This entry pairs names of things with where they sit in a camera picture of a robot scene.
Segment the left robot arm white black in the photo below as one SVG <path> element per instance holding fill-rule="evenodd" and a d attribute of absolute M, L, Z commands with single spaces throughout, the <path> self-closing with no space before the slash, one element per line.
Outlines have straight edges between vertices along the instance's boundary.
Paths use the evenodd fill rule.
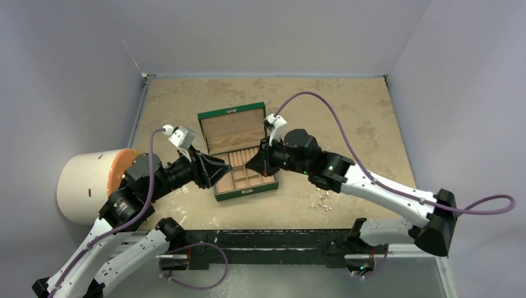
<path fill-rule="evenodd" d="M 111 254 L 155 209 L 153 202 L 188 183 L 213 187 L 232 167 L 222 159 L 191 149 L 164 166 L 153 153 L 137 156 L 124 179 L 103 204 L 88 236 L 53 276 L 34 282 L 37 297 L 105 297 L 130 273 L 155 256 L 207 246 L 191 240 L 173 218 L 161 219 L 145 237 L 112 258 Z"/>

